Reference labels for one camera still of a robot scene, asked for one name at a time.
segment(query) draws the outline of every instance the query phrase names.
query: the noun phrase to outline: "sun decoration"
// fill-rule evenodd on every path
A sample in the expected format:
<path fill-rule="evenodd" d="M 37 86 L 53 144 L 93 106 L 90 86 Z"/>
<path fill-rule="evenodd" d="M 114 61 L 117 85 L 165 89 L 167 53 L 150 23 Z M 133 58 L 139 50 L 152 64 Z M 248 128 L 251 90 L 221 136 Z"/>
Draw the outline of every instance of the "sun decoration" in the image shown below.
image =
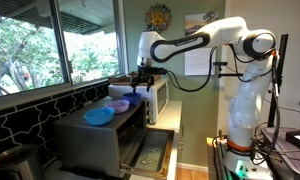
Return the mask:
<path fill-rule="evenodd" d="M 157 31 L 159 34 L 166 31 L 171 24 L 171 12 L 165 4 L 151 6 L 146 13 L 147 30 Z"/>

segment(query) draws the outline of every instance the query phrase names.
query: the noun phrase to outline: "bowl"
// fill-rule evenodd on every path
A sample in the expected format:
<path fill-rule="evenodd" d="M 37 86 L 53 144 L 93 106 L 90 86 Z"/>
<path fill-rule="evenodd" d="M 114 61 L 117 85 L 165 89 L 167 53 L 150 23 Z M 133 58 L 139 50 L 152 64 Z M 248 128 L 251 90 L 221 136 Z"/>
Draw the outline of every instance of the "bowl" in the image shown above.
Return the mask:
<path fill-rule="evenodd" d="M 115 110 L 114 114 L 120 114 L 129 108 L 130 101 L 128 100 L 115 100 L 106 104 L 106 107 L 111 107 Z"/>
<path fill-rule="evenodd" d="M 141 93 L 126 93 L 123 95 L 123 99 L 128 100 L 131 106 L 136 106 L 141 102 Z"/>
<path fill-rule="evenodd" d="M 84 118 L 90 125 L 103 125 L 113 119 L 115 110 L 111 107 L 92 109 L 84 114 Z"/>

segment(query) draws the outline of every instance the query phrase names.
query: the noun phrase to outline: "wall decoration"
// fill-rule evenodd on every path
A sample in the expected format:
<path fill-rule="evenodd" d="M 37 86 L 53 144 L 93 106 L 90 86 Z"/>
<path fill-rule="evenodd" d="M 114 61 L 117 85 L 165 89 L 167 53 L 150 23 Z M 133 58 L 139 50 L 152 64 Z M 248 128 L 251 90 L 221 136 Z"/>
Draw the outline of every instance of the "wall decoration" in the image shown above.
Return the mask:
<path fill-rule="evenodd" d="M 218 19 L 218 12 L 209 12 L 203 14 L 186 15 L 185 17 L 185 35 L 191 35 L 201 27 Z M 208 75 L 209 58 L 211 48 L 198 48 L 185 52 L 185 75 Z M 215 68 L 212 67 L 211 75 L 215 74 Z"/>
<path fill-rule="evenodd" d="M 161 32 L 167 31 L 171 25 L 171 12 L 165 4 L 156 4 L 151 6 L 146 13 L 147 30 Z"/>

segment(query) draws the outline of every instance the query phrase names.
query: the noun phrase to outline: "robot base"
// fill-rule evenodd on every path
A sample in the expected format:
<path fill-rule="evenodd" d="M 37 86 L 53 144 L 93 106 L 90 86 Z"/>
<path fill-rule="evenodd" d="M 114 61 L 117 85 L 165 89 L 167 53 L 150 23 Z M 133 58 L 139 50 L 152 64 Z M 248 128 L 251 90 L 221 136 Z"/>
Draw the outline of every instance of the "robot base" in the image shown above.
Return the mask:
<path fill-rule="evenodd" d="M 273 179 L 266 162 L 254 165 L 249 157 L 239 156 L 230 151 L 226 152 L 223 164 L 239 178 L 243 179 Z"/>

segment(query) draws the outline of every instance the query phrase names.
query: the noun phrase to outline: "white counter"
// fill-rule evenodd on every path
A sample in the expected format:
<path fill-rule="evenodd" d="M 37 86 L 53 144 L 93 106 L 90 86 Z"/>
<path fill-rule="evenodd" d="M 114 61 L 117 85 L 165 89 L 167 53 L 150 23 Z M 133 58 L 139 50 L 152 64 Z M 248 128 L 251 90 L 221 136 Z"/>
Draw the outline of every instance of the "white counter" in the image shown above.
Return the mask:
<path fill-rule="evenodd" d="M 164 111 L 160 115 L 155 125 L 149 125 L 149 128 L 156 129 L 168 129 L 175 131 L 173 137 L 172 151 L 170 155 L 168 180 L 174 180 L 177 166 L 177 152 L 178 152 L 178 141 L 179 141 L 179 127 L 181 120 L 181 101 L 170 101 L 165 107 Z M 73 173 L 60 171 L 61 162 L 56 161 L 44 172 L 46 180 L 92 180 L 91 178 L 78 176 Z M 150 180 L 151 178 L 145 178 L 142 176 L 132 175 L 130 180 Z"/>

